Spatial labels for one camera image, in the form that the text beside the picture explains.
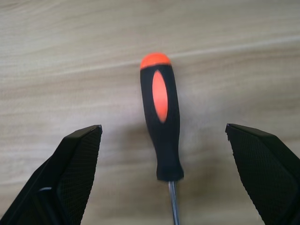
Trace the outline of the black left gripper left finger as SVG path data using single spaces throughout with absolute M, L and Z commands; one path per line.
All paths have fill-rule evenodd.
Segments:
M 101 125 L 93 125 L 65 136 L 25 183 L 0 225 L 81 225 L 101 134 Z

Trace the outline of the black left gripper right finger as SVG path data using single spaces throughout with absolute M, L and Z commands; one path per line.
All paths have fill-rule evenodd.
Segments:
M 278 137 L 227 124 L 240 180 L 265 225 L 300 225 L 300 158 Z

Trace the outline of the black and orange screwdriver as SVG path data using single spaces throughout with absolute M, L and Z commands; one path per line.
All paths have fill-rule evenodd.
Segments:
M 174 225 L 180 225 L 176 198 L 176 183 L 184 177 L 179 158 L 180 111 L 173 68 L 164 53 L 153 52 L 142 59 L 140 84 L 157 179 L 168 184 Z

